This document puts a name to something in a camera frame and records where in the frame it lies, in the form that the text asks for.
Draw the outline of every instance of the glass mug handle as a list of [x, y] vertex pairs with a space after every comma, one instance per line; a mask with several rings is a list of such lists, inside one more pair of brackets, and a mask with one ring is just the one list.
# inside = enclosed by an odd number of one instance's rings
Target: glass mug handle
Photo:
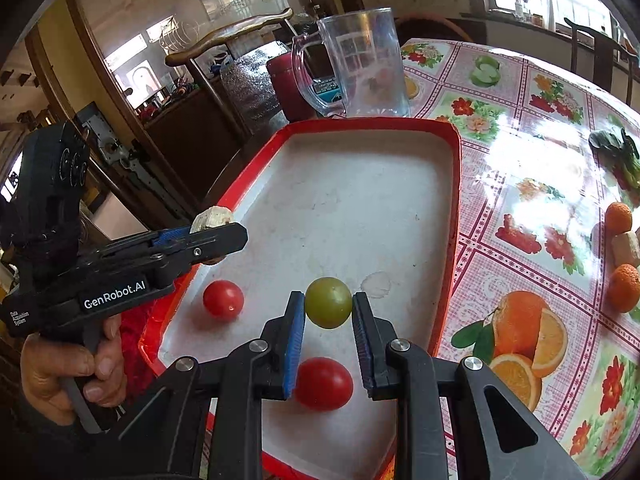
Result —
[[293, 66], [293, 77], [296, 80], [296, 85], [298, 86], [300, 95], [302, 95], [307, 103], [326, 117], [329, 114], [344, 112], [344, 106], [342, 105], [342, 101], [335, 103], [326, 103], [322, 101], [311, 87], [311, 77], [306, 71], [304, 65], [304, 54], [308, 47], [318, 44], [322, 44], [322, 38], [320, 37], [319, 32], [315, 32], [311, 35], [302, 34], [302, 36], [296, 36], [293, 38], [291, 61]]

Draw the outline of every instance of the finger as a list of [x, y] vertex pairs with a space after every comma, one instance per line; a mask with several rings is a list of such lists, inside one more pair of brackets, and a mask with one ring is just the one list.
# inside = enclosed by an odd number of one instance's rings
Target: finger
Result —
[[124, 366], [118, 365], [105, 381], [94, 379], [84, 385], [82, 392], [89, 402], [100, 403], [117, 393], [124, 375]]
[[98, 402], [99, 406], [104, 408], [114, 408], [115, 406], [122, 404], [124, 399], [127, 397], [127, 376], [122, 375], [122, 379], [120, 380], [120, 387], [116, 390], [116, 392], [109, 397], [105, 397], [103, 400]]
[[111, 372], [124, 361], [122, 357], [122, 340], [119, 334], [112, 340], [100, 341], [94, 361], [95, 376], [101, 381], [106, 381]]
[[35, 336], [25, 347], [22, 358], [37, 377], [81, 377], [94, 373], [94, 357], [83, 346]]
[[118, 331], [120, 330], [120, 323], [122, 322], [122, 316], [120, 314], [116, 314], [115, 316], [108, 317], [104, 320], [103, 329], [104, 335], [107, 336], [107, 339], [115, 339], [118, 335]]

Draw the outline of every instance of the maroon container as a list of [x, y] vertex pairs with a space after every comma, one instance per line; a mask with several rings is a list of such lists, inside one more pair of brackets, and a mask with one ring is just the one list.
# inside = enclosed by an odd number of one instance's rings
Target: maroon container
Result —
[[287, 121], [295, 123], [317, 117], [316, 111], [298, 91], [298, 85], [293, 77], [290, 52], [268, 60], [267, 71]]

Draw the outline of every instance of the red tray rim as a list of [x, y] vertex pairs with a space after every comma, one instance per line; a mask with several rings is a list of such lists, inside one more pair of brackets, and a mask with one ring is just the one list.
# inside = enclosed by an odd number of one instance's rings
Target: red tray rim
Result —
[[[458, 225], [460, 217], [460, 167], [462, 161], [462, 146], [460, 134], [455, 126], [443, 121], [412, 118], [354, 118], [343, 120], [309, 120], [299, 123], [288, 124], [283, 129], [277, 131], [273, 137], [260, 149], [260, 151], [242, 170], [236, 180], [229, 186], [222, 198], [219, 206], [224, 206], [231, 211], [235, 210], [242, 201], [249, 188], [256, 181], [262, 170], [267, 167], [271, 159], [278, 150], [293, 136], [297, 134], [320, 134], [327, 132], [348, 132], [353, 130], [404, 130], [424, 132], [435, 135], [443, 139], [451, 148], [453, 156], [452, 164], [452, 189], [451, 189], [451, 211], [449, 222], [449, 240], [447, 242], [447, 256], [445, 269], [442, 277], [442, 288], [440, 289], [440, 299], [433, 321], [433, 329], [427, 346], [430, 355], [436, 355], [444, 331], [444, 322], [449, 309], [449, 298], [453, 286], [453, 270], [458, 244]], [[196, 274], [199, 265], [191, 267], [190, 272], [181, 276], [175, 281], [175, 292], [156, 300], [151, 308], [148, 321], [138, 340], [138, 351], [144, 361], [153, 370], [156, 376], [160, 375], [166, 367], [158, 359], [158, 350], [164, 337], [169, 322], [178, 310], [178, 306], [184, 297], [191, 280]], [[214, 417], [211, 413], [207, 417], [207, 428], [213, 427]], [[390, 452], [383, 462], [382, 468], [376, 475], [377, 478], [388, 471], [394, 453]], [[293, 469], [291, 466], [280, 460], [262, 452], [262, 466], [269, 473], [276, 475], [283, 480], [315, 480], [313, 477]]]

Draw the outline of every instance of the red cherry tomato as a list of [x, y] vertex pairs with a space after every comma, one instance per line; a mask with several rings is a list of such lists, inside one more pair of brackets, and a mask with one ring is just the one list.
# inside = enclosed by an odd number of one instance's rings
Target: red cherry tomato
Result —
[[349, 402], [353, 395], [353, 379], [338, 361], [313, 357], [298, 367], [293, 395], [311, 410], [330, 412]]
[[244, 294], [240, 287], [227, 280], [209, 283], [202, 295], [204, 307], [216, 319], [233, 321], [242, 310]]

